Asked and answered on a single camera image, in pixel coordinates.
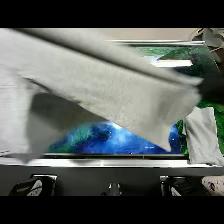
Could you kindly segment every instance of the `glass panel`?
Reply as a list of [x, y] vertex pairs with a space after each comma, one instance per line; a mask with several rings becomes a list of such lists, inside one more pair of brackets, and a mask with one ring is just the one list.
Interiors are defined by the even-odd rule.
[[[211, 53], [203, 44], [131, 44], [130, 47], [145, 57], [149, 63], [158, 67], [174, 69], [189, 76], [220, 75]], [[222, 117], [223, 114], [216, 116], [219, 116], [217, 126], [218, 134], [221, 134], [220, 127], [221, 125], [224, 127], [222, 122], [224, 119], [221, 119], [220, 116]], [[186, 137], [182, 134], [182, 128], [183, 121], [179, 121], [170, 130], [169, 142], [172, 149], [170, 153], [112, 122], [83, 124], [69, 132], [61, 141], [51, 145], [49, 153], [187, 154]], [[220, 139], [223, 139], [221, 140], [221, 149], [224, 151], [224, 134], [221, 134]]]

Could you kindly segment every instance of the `white cloth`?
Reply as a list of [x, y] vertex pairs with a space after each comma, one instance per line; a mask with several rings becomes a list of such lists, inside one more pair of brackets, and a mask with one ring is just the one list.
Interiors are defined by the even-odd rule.
[[214, 108], [197, 108], [185, 119], [185, 131], [190, 163], [224, 166], [219, 149]]
[[[132, 50], [85, 29], [26, 31], [29, 35], [0, 30], [1, 150], [33, 153], [30, 158], [34, 158], [55, 140], [55, 133], [48, 133], [51, 141], [43, 144], [41, 136], [46, 139], [46, 133], [41, 131], [36, 133], [39, 143], [33, 144], [26, 133], [32, 97], [43, 86], [170, 151], [170, 128], [199, 102], [196, 85], [201, 79], [156, 68]], [[45, 118], [38, 119], [51, 125]], [[17, 147], [12, 138], [17, 139]]]

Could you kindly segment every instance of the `gray cloth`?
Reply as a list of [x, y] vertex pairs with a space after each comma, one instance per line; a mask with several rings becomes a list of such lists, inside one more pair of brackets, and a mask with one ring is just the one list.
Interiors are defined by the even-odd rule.
[[132, 50], [85, 29], [1, 29], [0, 52], [0, 151], [27, 152], [29, 159], [43, 153], [73, 124], [55, 132], [56, 119], [52, 124], [50, 116], [39, 116], [44, 110], [40, 103], [42, 109], [34, 113], [34, 125], [27, 131], [37, 93], [79, 104], [95, 114], [87, 116], [88, 121], [110, 120], [167, 151], [170, 127], [201, 98], [196, 88], [201, 79], [156, 68]]
[[224, 166], [219, 149], [214, 108], [197, 108], [185, 118], [185, 132], [190, 163]]

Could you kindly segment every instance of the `dark green surface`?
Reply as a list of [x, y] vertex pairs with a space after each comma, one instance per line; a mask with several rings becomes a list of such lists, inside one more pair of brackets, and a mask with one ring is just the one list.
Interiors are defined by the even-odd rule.
[[[194, 77], [214, 77], [220, 76], [219, 69], [205, 45], [194, 46], [172, 46], [172, 45], [152, 45], [152, 46], [132, 46], [143, 56], [155, 56], [159, 60], [191, 60], [192, 66], [175, 68], [176, 71]], [[220, 150], [224, 153], [224, 106], [204, 99], [198, 104], [199, 108], [213, 107], [217, 124], [217, 132]], [[178, 134], [181, 141], [183, 154], [188, 154], [186, 136], [182, 134], [183, 120], [177, 122]]]

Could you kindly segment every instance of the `blue screen area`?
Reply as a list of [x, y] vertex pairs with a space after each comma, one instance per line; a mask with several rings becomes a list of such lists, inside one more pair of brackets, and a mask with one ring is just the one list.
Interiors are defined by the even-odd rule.
[[74, 154], [181, 154], [176, 125], [170, 129], [171, 152], [127, 131], [112, 122], [85, 124], [51, 145], [50, 153]]

